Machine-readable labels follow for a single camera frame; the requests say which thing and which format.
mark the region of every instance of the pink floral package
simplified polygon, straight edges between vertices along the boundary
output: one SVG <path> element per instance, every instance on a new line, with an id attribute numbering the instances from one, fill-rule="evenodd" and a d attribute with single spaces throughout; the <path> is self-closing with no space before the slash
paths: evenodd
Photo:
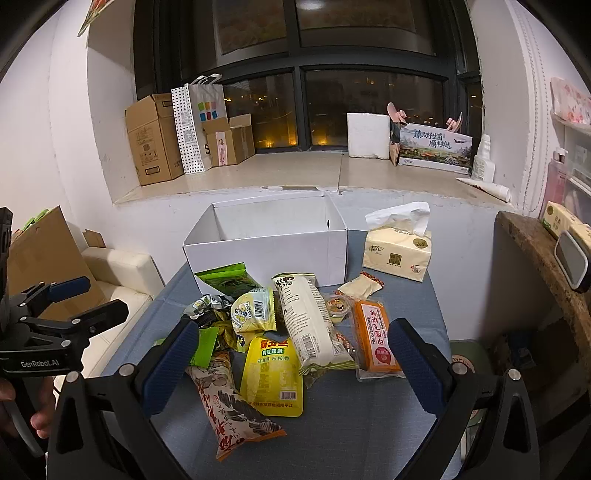
<path id="1" fill-rule="evenodd" d="M 554 114 L 574 124 L 591 125 L 591 98 L 567 81 L 552 77 Z"/>
<path id="2" fill-rule="evenodd" d="M 230 355 L 214 353 L 208 368 L 187 367 L 217 437 L 219 461 L 243 442 L 286 435 L 285 430 L 251 407 L 235 390 Z"/>

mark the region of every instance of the table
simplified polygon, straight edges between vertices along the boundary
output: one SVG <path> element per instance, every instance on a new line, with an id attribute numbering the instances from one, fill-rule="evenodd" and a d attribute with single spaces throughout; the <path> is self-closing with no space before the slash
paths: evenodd
<path id="1" fill-rule="evenodd" d="M 348 232 L 347 280 L 361 271 L 365 234 Z M 364 270 L 385 283 L 371 299 L 384 302 L 391 319 L 406 317 L 426 342 L 436 345 L 450 359 L 447 330 L 428 273 L 418 283 Z M 137 364 L 155 340 L 172 330 L 185 306 L 200 296 L 185 264 L 139 319 L 103 374 L 113 374 L 124 363 Z M 348 320 L 339 329 L 351 337 Z M 237 387 L 244 360 L 244 354 L 234 354 Z M 306 391 L 304 399 L 301 417 L 273 417 L 285 428 L 286 437 L 243 444 L 223 462 L 215 459 L 216 438 L 188 376 L 183 376 L 166 408 L 152 417 L 152 423 L 194 478 L 371 480 L 394 478 L 435 420 L 421 408 L 408 382 L 400 378 L 359 383 L 354 371 L 328 372 Z M 459 468 L 456 452 L 442 478 L 454 478 Z"/>
<path id="2" fill-rule="evenodd" d="M 495 223 L 505 230 L 528 257 L 562 309 L 574 333 L 579 358 L 591 392 L 591 315 L 585 295 L 573 291 L 554 257 L 556 239 L 536 218 L 510 212 L 497 213 Z"/>

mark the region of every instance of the windowsill ledge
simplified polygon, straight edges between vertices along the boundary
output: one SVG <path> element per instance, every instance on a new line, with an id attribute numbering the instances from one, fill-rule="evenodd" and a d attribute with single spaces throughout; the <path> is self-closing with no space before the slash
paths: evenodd
<path id="1" fill-rule="evenodd" d="M 257 154 L 240 165 L 216 167 L 203 173 L 137 187 L 116 204 L 191 192 L 247 187 L 317 187 L 323 190 L 397 190 L 429 193 L 464 200 L 476 206 L 507 210 L 513 207 L 456 180 L 464 175 L 430 168 L 394 166 L 378 158 L 351 158 L 342 152 Z"/>

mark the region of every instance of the window frame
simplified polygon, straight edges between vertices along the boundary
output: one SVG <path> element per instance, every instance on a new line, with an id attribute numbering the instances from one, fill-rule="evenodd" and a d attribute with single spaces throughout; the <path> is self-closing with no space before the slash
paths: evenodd
<path id="1" fill-rule="evenodd" d="M 298 144 L 289 147 L 257 148 L 258 153 L 306 150 L 346 150 L 346 147 L 312 145 L 306 102 L 307 70 L 367 70 L 417 75 L 441 81 L 443 119 L 468 114 L 466 83 L 480 81 L 480 72 L 467 72 L 467 55 L 478 64 L 476 41 L 469 13 L 463 0 L 427 0 L 429 22 L 436 55 L 384 47 L 301 46 L 296 0 L 282 0 L 287 51 L 253 57 L 217 68 L 198 71 L 193 42 L 189 41 L 194 2 L 191 0 L 138 0 L 135 9 L 134 53 L 138 99 L 150 93 L 169 92 L 191 82 L 198 74 L 221 73 L 221 84 L 239 82 L 273 74 L 293 75 L 295 118 Z M 145 49 L 153 46 L 151 61 L 145 61 Z M 469 119 L 460 132 L 468 131 Z"/>

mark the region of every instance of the blue tablecloth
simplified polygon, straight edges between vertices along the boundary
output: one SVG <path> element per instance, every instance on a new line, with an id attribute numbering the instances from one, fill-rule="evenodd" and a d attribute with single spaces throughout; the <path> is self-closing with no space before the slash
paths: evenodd
<path id="1" fill-rule="evenodd" d="M 365 234 L 348 233 L 347 280 L 361 270 Z M 449 359 L 447 330 L 428 274 L 418 283 L 364 270 L 384 281 L 384 288 L 371 299 L 384 303 L 389 318 L 406 317 L 426 342 L 436 345 Z M 113 374 L 124 363 L 137 364 L 155 340 L 172 330 L 183 309 L 199 297 L 185 264 L 139 319 L 103 374 Z M 352 337 L 348 321 L 339 329 Z M 237 353 L 233 360 L 237 385 L 243 364 L 244 354 Z M 215 434 L 188 376 L 183 377 L 164 411 L 152 417 L 152 423 L 194 478 L 373 480 L 395 478 L 435 419 L 421 408 L 408 382 L 400 378 L 359 383 L 354 371 L 329 372 L 304 398 L 301 417 L 274 417 L 285 428 L 286 437 L 243 444 L 223 462 L 215 458 Z M 453 478 L 459 467 L 456 454 L 442 478 Z"/>

